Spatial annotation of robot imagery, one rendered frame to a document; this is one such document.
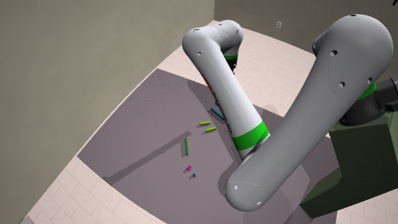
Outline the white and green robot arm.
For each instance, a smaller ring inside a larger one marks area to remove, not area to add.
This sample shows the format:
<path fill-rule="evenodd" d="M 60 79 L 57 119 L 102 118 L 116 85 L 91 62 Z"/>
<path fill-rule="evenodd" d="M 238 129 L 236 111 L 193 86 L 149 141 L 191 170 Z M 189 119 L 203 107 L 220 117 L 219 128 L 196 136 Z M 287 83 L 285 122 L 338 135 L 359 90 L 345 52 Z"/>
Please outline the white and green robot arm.
<path fill-rule="evenodd" d="M 243 38 L 237 22 L 223 20 L 189 30 L 182 48 L 214 96 L 242 160 L 227 179 L 225 197 L 233 208 L 250 212 L 270 199 L 338 121 L 357 126 L 398 111 L 398 81 L 375 82 L 393 56 L 387 28 L 370 16 L 345 16 L 312 43 L 312 69 L 269 134 L 232 72 Z"/>

